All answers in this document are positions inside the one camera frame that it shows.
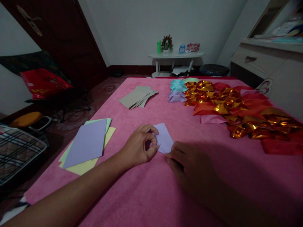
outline person's arm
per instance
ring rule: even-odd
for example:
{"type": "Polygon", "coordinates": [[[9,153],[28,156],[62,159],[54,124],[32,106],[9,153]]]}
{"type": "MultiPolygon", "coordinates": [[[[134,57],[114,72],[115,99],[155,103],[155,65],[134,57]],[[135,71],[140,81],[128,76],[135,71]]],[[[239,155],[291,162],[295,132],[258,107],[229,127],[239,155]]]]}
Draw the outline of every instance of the person's arm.
{"type": "Polygon", "coordinates": [[[124,171],[148,162],[159,146],[158,130],[141,125],[124,147],[106,161],[9,220],[3,226],[74,226],[105,189],[124,171]],[[145,142],[152,147],[145,150],[145,142]]]}
{"type": "Polygon", "coordinates": [[[182,189],[228,225],[285,226],[224,183],[198,148],[177,141],[166,156],[182,189]]]}

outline green bottle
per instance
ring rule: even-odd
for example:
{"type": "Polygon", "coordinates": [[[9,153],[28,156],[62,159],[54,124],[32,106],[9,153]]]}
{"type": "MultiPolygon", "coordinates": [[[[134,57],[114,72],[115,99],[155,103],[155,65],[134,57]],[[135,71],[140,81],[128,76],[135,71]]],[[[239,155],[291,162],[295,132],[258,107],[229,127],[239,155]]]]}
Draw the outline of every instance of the green bottle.
{"type": "Polygon", "coordinates": [[[157,52],[161,53],[161,40],[157,42],[157,52]]]}

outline orange stool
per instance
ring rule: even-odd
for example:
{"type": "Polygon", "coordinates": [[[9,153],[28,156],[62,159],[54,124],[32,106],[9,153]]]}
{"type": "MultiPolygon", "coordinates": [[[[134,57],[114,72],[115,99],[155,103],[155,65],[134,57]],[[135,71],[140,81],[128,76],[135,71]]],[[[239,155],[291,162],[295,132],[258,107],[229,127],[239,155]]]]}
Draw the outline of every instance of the orange stool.
{"type": "Polygon", "coordinates": [[[9,126],[13,127],[13,128],[26,128],[26,127],[28,127],[29,129],[31,129],[35,132],[41,133],[40,131],[42,129],[44,129],[47,125],[49,125],[52,121],[58,121],[58,120],[57,119],[52,119],[49,116],[43,116],[43,114],[40,113],[40,112],[31,112],[31,113],[25,114],[21,117],[18,117],[12,123],[10,123],[9,126]],[[42,126],[39,129],[35,129],[35,128],[31,127],[31,125],[37,123],[42,118],[47,118],[48,119],[48,122],[44,126],[42,126]]]}

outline small white table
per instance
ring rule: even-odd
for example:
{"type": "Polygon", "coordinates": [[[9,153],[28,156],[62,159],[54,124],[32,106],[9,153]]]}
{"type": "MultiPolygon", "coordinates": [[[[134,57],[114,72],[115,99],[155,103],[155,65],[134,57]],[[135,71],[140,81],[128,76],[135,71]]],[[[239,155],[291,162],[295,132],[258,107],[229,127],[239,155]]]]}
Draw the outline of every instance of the small white table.
{"type": "Polygon", "coordinates": [[[171,68],[174,69],[175,59],[176,58],[191,58],[188,73],[190,72],[192,65],[193,65],[193,59],[197,57],[202,57],[205,55],[205,52],[191,52],[191,53],[183,53],[180,54],[179,52],[169,52],[167,54],[161,52],[161,53],[154,53],[150,54],[149,57],[156,59],[156,71],[151,75],[152,77],[169,77],[170,73],[167,72],[160,72],[160,59],[173,59],[173,63],[171,65],[171,68]]]}

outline blue alarm clock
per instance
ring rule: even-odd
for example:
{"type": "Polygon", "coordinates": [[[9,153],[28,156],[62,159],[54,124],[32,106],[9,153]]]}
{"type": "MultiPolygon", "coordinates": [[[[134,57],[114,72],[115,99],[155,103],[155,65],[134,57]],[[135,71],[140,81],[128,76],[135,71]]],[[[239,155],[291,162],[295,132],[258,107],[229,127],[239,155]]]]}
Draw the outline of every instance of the blue alarm clock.
{"type": "Polygon", "coordinates": [[[179,48],[179,53],[183,54],[185,52],[185,45],[181,45],[179,48]]]}

